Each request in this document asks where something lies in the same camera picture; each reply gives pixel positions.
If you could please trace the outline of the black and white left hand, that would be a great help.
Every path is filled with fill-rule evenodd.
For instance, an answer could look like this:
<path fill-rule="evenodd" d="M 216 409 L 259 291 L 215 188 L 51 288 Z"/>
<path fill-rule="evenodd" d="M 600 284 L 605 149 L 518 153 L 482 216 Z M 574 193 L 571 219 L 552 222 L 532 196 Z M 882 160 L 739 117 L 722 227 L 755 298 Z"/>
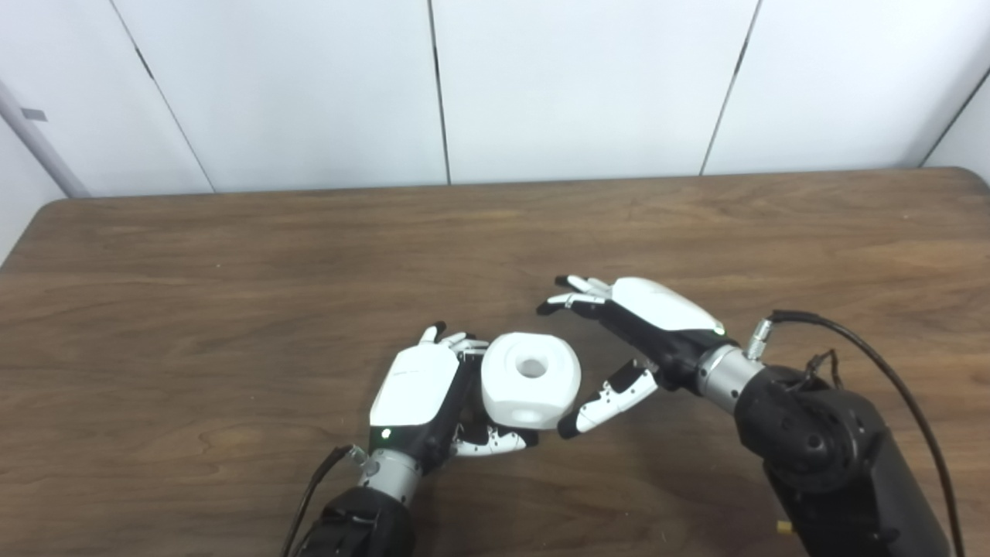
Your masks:
<path fill-rule="evenodd" d="M 495 423 L 483 407 L 481 364 L 489 342 L 445 322 L 400 351 L 369 412 L 369 451 L 409 457 L 422 475 L 457 456 L 488 457 L 534 448 L 538 431 Z"/>

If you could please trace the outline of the black and white right hand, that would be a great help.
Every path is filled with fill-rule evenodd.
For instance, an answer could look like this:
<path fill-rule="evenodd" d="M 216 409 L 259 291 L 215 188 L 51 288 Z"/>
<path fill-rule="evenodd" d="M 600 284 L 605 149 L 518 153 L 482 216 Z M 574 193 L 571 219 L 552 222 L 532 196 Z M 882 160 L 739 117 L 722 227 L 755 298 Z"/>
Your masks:
<path fill-rule="evenodd" d="M 704 360 L 722 347 L 738 346 L 706 310 L 649 279 L 623 276 L 605 283 L 592 276 L 560 275 L 555 284 L 569 291 L 542 301 L 538 315 L 568 309 L 598 322 L 639 353 L 558 421 L 563 439 L 601 426 L 658 388 L 697 394 Z"/>

